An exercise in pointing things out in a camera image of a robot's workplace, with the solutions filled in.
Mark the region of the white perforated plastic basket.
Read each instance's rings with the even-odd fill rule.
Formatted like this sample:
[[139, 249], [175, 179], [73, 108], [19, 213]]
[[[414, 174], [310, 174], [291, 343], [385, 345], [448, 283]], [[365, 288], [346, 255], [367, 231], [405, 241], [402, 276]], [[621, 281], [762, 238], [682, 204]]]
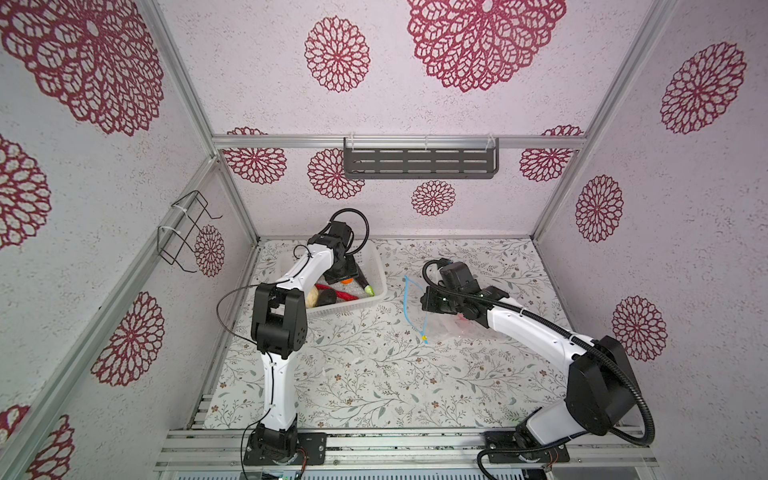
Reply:
[[[283, 274], [288, 273], [297, 264], [292, 254], [292, 248], [285, 250], [276, 257], [276, 263], [274, 265], [273, 273], [269, 278], [269, 282], [280, 281]], [[374, 296], [369, 296], [363, 293], [363, 290], [353, 282], [353, 285], [341, 286], [341, 290], [350, 293], [354, 296], [358, 296], [359, 299], [353, 301], [342, 301], [333, 305], [319, 306], [316, 308], [308, 308], [307, 316], [310, 319], [320, 318], [330, 315], [342, 315], [351, 313], [355, 310], [372, 308], [380, 303], [387, 295], [386, 275], [384, 271], [384, 265], [382, 259], [376, 249], [376, 246], [372, 243], [368, 243], [361, 252], [355, 254], [357, 264], [360, 266], [363, 275], [369, 280], [370, 286], [374, 291]]]

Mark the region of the clear zip top bag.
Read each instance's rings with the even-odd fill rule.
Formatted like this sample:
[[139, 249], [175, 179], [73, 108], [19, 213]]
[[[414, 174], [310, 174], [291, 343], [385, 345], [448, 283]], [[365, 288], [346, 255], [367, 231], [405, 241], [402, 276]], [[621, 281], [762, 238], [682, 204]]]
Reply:
[[455, 323], [458, 314], [439, 314], [422, 309], [421, 297], [426, 293], [426, 285], [403, 277], [403, 314], [406, 322], [425, 345], [437, 346], [449, 340], [492, 340], [497, 337], [490, 329], [478, 324], [471, 329], [461, 329]]

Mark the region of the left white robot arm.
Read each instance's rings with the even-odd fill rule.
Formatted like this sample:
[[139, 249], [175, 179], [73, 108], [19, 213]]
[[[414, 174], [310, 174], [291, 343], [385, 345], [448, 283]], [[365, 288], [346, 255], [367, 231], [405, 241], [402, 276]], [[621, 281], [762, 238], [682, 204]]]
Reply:
[[305, 245], [289, 270], [272, 283], [257, 286], [251, 325], [264, 366], [265, 415], [251, 440], [256, 448], [285, 462], [298, 448], [295, 380], [297, 352], [308, 333], [306, 297], [328, 271], [346, 265], [354, 239], [344, 222], [331, 221]]

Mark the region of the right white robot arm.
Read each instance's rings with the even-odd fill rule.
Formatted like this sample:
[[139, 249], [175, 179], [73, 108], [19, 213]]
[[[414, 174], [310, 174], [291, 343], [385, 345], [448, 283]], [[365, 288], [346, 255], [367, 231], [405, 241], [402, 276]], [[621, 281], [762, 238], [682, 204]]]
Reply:
[[587, 434], [611, 434], [636, 446], [652, 443], [653, 417], [618, 340], [577, 334], [530, 311], [496, 286], [481, 287], [463, 262], [428, 260], [421, 274], [427, 284], [420, 299], [423, 310], [461, 315], [504, 334], [566, 377], [564, 396], [529, 414], [502, 452], [533, 456]]

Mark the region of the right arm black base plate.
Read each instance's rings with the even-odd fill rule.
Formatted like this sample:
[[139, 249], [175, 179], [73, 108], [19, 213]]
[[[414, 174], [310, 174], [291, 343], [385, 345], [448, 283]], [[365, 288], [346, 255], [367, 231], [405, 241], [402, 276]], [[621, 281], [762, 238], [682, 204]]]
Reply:
[[539, 450], [540, 445], [515, 430], [492, 430], [483, 433], [485, 448], [490, 453], [485, 460], [491, 464], [555, 464], [571, 460], [565, 445]]

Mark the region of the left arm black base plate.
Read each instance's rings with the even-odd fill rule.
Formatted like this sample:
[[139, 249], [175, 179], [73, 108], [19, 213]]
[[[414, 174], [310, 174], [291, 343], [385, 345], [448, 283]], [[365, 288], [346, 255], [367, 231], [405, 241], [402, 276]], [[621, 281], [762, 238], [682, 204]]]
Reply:
[[328, 435], [264, 430], [251, 433], [245, 447], [245, 466], [317, 466], [325, 463]]

